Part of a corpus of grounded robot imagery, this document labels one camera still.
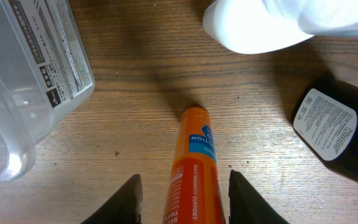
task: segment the white label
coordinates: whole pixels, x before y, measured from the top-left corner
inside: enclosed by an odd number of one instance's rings
[[[7,0],[56,109],[93,84],[65,0]]]
[[[357,126],[356,112],[316,89],[303,100],[294,129],[326,161],[337,158],[347,147]]]

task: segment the label on black bottle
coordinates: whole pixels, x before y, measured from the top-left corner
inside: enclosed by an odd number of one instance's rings
[[[295,131],[326,161],[337,158],[350,143],[356,112],[316,89],[303,100],[293,123]]]

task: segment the black bottle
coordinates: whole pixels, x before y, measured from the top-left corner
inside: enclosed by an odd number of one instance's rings
[[[318,80],[299,100],[292,121],[327,168],[358,181],[358,87]]]

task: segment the white bottle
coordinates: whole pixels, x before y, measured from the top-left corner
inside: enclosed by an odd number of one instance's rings
[[[358,36],[358,1],[216,0],[203,25],[229,50],[258,54],[314,35]]]

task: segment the wooden surface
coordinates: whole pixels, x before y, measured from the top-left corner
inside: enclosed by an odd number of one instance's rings
[[[79,223],[132,174],[143,223],[161,223],[178,118],[197,103],[211,113],[226,218],[231,166],[290,223],[358,223],[358,184],[327,170],[288,121],[315,77],[358,86],[358,39],[239,55],[204,32],[209,1],[70,3],[96,88],[37,146],[33,169],[0,184],[0,223]]]

